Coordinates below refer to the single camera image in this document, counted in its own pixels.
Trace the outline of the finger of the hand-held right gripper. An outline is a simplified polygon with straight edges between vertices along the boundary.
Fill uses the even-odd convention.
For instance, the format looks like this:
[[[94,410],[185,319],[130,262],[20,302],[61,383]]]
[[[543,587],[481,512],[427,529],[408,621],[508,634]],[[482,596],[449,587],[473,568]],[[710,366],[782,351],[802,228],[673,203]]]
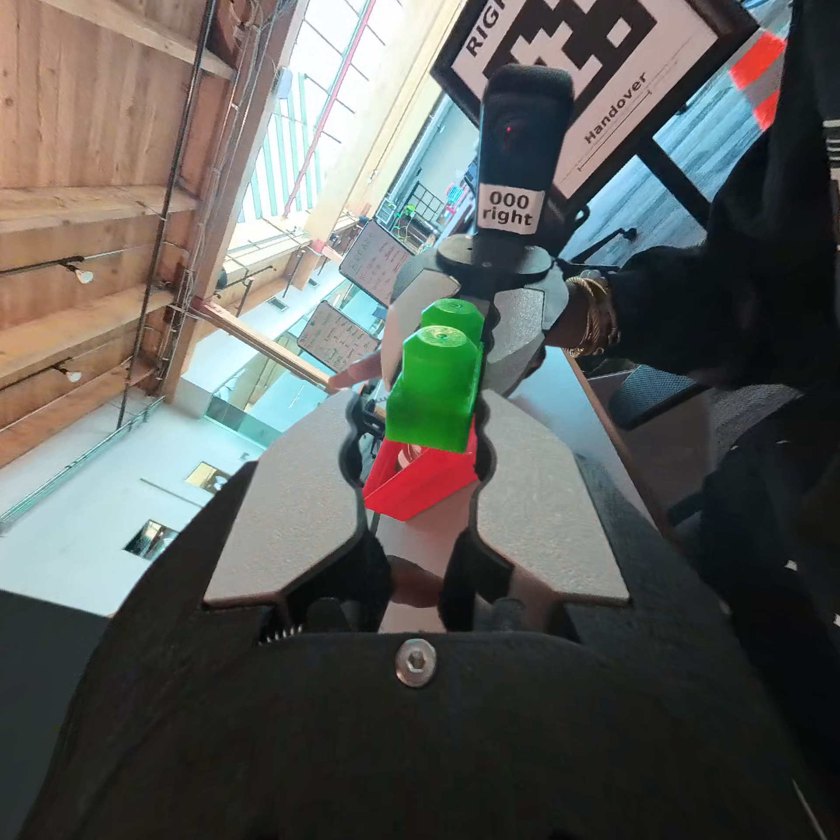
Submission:
[[[503,290],[493,301],[498,321],[483,374],[483,389],[511,394],[532,368],[543,344],[542,290]]]
[[[423,312],[440,299],[455,298],[459,282],[438,269],[414,268],[388,308],[382,336],[382,382],[392,389],[402,369],[403,344],[421,327]]]

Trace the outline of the red plastic bin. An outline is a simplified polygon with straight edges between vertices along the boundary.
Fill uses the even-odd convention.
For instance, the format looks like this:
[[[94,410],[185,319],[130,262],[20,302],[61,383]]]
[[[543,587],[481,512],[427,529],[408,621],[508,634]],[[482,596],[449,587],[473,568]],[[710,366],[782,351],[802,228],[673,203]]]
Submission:
[[[474,428],[462,454],[424,447],[417,452],[414,446],[385,439],[362,489],[364,504],[407,522],[477,481],[476,451]]]

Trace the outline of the large green building block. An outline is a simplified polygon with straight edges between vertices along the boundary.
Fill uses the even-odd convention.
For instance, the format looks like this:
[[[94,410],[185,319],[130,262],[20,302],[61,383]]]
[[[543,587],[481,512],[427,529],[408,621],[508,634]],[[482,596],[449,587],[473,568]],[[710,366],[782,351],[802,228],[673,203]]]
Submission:
[[[385,408],[388,440],[462,455],[473,427],[485,319],[470,301],[439,299],[403,342]]]

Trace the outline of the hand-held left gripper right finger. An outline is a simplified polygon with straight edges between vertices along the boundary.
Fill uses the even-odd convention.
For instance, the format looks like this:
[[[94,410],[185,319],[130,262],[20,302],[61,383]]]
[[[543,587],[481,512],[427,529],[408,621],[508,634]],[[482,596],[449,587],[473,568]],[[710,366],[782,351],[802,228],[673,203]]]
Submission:
[[[631,604],[613,547],[569,447],[507,398],[481,393],[480,442],[490,472],[470,504],[479,552],[470,585],[511,598],[528,627],[549,627],[568,604]]]

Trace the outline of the orange traffic cone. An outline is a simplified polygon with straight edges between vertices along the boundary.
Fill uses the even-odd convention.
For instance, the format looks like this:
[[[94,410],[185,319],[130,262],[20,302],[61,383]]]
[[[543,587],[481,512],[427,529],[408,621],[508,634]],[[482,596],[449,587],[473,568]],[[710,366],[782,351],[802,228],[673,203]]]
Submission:
[[[727,62],[732,85],[745,97],[763,132],[775,119],[785,48],[784,38],[759,27]]]

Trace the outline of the grey office chair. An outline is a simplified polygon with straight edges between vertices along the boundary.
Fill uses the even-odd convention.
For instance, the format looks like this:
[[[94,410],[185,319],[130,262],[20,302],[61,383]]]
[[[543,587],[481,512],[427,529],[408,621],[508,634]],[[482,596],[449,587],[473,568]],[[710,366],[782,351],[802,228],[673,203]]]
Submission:
[[[607,410],[614,424],[629,432],[707,390],[688,376],[639,365],[612,394]]]

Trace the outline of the wall logo window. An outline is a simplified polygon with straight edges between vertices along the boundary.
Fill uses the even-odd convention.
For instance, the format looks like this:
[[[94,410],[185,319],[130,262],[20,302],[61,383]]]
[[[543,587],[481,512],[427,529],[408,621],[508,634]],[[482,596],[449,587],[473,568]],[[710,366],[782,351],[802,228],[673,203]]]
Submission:
[[[185,483],[215,495],[229,479],[228,472],[202,461],[185,478]]]
[[[150,519],[123,546],[123,550],[152,563],[166,551],[178,534],[178,530]]]

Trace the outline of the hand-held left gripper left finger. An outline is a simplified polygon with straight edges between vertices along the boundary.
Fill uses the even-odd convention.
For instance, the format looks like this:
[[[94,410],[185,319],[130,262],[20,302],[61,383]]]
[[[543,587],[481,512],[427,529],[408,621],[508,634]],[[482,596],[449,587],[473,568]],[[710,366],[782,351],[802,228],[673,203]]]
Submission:
[[[353,391],[332,395],[258,459],[206,606],[286,601],[361,540],[360,408]]]

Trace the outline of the framed tag sign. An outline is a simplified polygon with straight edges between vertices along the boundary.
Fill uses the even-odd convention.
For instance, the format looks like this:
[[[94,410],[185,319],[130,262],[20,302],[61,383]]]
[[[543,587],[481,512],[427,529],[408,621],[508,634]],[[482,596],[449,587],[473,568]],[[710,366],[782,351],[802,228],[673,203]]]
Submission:
[[[467,2],[431,76],[475,125],[504,65],[572,78],[574,109],[552,186],[560,212],[589,202],[756,32],[730,1]]]

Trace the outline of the person's left hand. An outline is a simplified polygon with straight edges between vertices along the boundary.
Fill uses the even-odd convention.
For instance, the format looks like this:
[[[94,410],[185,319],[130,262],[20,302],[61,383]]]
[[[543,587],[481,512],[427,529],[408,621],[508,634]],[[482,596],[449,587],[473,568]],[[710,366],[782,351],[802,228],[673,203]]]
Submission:
[[[416,609],[437,608],[444,579],[420,565],[388,555],[391,572],[390,602]]]

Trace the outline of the whiteboard on black stand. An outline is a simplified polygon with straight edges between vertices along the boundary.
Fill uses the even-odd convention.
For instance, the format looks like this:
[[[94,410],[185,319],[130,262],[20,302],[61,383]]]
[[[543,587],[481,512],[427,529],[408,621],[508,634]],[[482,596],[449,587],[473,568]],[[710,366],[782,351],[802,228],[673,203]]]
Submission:
[[[414,253],[369,219],[339,263],[342,278],[383,306],[390,305],[399,271]]]
[[[305,322],[297,346],[332,373],[375,352],[380,341],[327,301],[320,301]]]

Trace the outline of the wooden support post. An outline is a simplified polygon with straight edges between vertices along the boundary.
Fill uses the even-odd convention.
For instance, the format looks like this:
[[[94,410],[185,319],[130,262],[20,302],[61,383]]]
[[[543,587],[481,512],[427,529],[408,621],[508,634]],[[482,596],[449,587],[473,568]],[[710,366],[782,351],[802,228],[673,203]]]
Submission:
[[[329,395],[336,393],[335,389],[329,384],[329,375],[280,345],[277,341],[269,339],[251,328],[241,318],[236,317],[216,303],[195,297],[190,303],[190,313],[209,323],[215,329],[233,336],[259,354],[265,355],[299,379],[317,386]]]

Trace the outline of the person's right hand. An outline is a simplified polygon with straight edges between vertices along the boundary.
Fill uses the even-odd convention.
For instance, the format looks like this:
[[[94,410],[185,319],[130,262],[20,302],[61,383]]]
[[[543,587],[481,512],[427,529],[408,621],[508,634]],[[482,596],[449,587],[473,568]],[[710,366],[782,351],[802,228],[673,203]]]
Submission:
[[[349,390],[357,384],[380,380],[382,378],[382,352],[376,350],[351,363],[344,371],[329,378],[328,393],[334,394]]]

